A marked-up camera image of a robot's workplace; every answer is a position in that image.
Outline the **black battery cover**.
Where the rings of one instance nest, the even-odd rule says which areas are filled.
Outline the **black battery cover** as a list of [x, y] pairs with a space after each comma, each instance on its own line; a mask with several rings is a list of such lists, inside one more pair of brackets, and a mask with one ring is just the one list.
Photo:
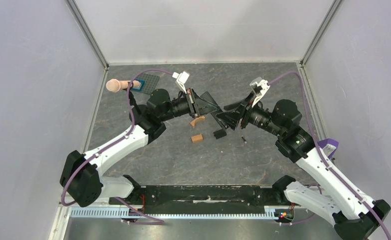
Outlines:
[[218, 140], [218, 139], [221, 139], [221, 138], [227, 136], [227, 132], [225, 129], [219, 129], [219, 130], [213, 132], [213, 136], [215, 137], [216, 140]]

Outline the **black remote control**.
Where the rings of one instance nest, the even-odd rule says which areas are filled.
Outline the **black remote control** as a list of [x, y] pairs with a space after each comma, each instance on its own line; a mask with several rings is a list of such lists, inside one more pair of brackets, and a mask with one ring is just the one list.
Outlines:
[[201, 98], [204, 102], [206, 102], [207, 104], [209, 104], [210, 107], [213, 107], [215, 108], [215, 110], [213, 112], [211, 112], [210, 114], [212, 115], [212, 117], [216, 120], [216, 122], [220, 125], [221, 129], [224, 129], [226, 130], [228, 128], [228, 126], [217, 116], [219, 113], [222, 113], [222, 109], [219, 105], [217, 105], [216, 103], [213, 103], [211, 101], [208, 101], [204, 98]]

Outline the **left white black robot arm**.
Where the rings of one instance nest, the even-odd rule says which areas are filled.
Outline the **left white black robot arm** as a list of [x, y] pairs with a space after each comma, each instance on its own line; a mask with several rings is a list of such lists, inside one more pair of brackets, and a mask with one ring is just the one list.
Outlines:
[[80, 153], [70, 152], [60, 176], [63, 190], [60, 202], [64, 206], [78, 204], [85, 208], [98, 198], [119, 197], [128, 204], [139, 201], [141, 192], [130, 177], [104, 177], [104, 173], [135, 150], [156, 140], [165, 130], [165, 122], [183, 115], [196, 119], [222, 112], [209, 92], [197, 95], [192, 88], [170, 98], [167, 90], [155, 89], [146, 104], [131, 100], [131, 126], [103, 145]]

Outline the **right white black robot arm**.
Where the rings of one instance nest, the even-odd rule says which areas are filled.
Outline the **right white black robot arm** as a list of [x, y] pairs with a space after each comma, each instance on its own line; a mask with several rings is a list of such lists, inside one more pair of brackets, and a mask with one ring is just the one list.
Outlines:
[[272, 111], [262, 109], [254, 96], [227, 105], [217, 115], [231, 129], [252, 124], [277, 137], [279, 152], [303, 169], [325, 190], [307, 188], [293, 177], [274, 183], [272, 198], [278, 204], [297, 204], [330, 223], [343, 240], [365, 240], [381, 227], [390, 212], [383, 199], [375, 200], [356, 187], [317, 146], [299, 123], [302, 114], [295, 102], [279, 100]]

